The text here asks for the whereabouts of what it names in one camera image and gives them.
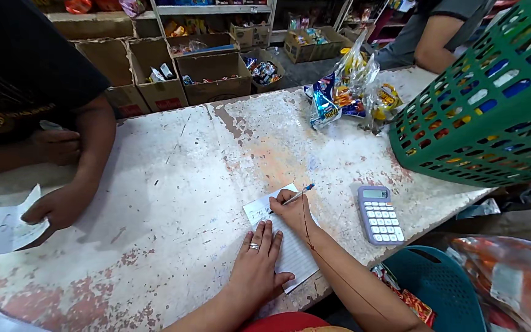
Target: lined paper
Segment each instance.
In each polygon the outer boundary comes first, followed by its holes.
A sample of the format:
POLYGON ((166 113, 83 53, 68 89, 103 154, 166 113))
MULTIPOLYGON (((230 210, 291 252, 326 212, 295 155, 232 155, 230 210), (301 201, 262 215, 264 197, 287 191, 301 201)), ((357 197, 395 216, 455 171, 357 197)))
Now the lined paper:
POLYGON ((26 246, 39 238, 49 226, 48 220, 30 226, 21 220, 36 200, 41 197, 37 184, 26 200, 18 206, 0 207, 0 254, 8 253, 26 246))
MULTIPOLYGON (((278 230, 281 230, 284 234, 284 237, 282 238, 282 246, 280 248, 280 255, 278 256, 274 270, 276 273, 292 272, 294 274, 295 279, 283 285, 284 292, 288 294, 299 284, 308 279, 309 276, 312 276, 317 272, 319 267, 314 261, 313 256, 310 254, 307 246, 288 227, 288 225, 286 225, 275 213, 271 215, 269 214, 269 197, 277 197, 282 189, 298 192, 296 186, 291 183, 284 188, 278 189, 269 195, 245 205, 243 210, 245 210, 247 218, 249 218, 249 221, 253 225, 253 229, 257 227, 258 222, 270 219, 272 222, 273 233, 276 234, 278 230)), ((317 225, 319 224, 314 217, 313 220, 317 225)))

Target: orange plastic bag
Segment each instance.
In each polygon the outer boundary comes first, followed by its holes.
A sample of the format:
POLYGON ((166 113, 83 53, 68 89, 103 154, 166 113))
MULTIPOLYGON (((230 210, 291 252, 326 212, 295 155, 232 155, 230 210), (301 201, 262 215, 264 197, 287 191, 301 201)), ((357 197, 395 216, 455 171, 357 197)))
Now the orange plastic bag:
POLYGON ((531 331, 531 242, 473 235, 449 244, 479 295, 531 331))

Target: black shirt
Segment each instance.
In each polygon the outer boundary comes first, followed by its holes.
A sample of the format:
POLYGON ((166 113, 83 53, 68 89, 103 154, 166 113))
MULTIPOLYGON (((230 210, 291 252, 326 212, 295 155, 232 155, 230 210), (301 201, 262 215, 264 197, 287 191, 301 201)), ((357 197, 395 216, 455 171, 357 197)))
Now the black shirt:
POLYGON ((48 120, 75 128, 71 111, 110 86, 30 0, 0 0, 0 144, 48 120))

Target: calculator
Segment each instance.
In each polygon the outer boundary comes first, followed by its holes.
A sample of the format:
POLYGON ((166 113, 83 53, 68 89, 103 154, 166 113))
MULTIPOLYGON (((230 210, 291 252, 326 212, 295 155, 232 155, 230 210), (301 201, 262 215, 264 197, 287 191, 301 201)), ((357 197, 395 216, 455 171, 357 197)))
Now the calculator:
POLYGON ((387 187, 363 185, 358 188, 360 213, 368 240, 376 246, 404 243, 401 222, 396 218, 387 187))

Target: green plastic basket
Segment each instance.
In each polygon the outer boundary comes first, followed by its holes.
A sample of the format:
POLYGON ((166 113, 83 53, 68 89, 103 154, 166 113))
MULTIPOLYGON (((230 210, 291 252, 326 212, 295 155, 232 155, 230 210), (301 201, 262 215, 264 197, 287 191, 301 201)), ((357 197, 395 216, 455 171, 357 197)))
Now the green plastic basket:
POLYGON ((397 160, 446 181, 531 180, 531 0, 521 0, 397 114, 397 160))

